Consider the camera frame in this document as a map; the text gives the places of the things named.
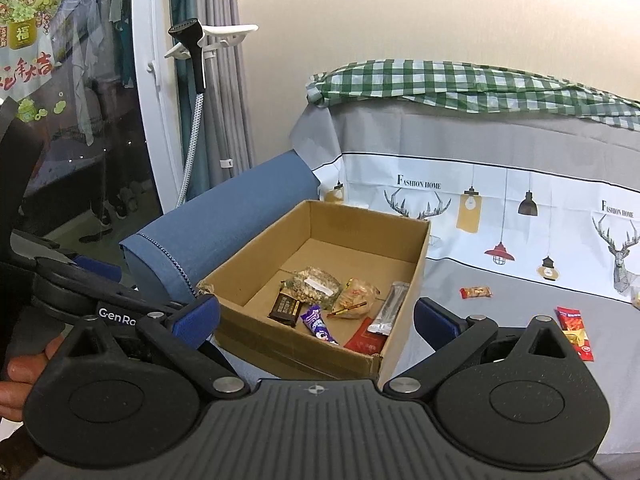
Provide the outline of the person's left hand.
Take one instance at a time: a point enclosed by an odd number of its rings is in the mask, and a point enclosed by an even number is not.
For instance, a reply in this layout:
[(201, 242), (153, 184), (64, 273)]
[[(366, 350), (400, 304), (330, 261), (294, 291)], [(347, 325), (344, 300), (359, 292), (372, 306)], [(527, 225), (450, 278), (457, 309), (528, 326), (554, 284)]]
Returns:
[(6, 367), (7, 380), (0, 386), (1, 417), (11, 422), (21, 422), (26, 399), (32, 387), (64, 341), (63, 335), (52, 339), (43, 352), (33, 356), (17, 356)]

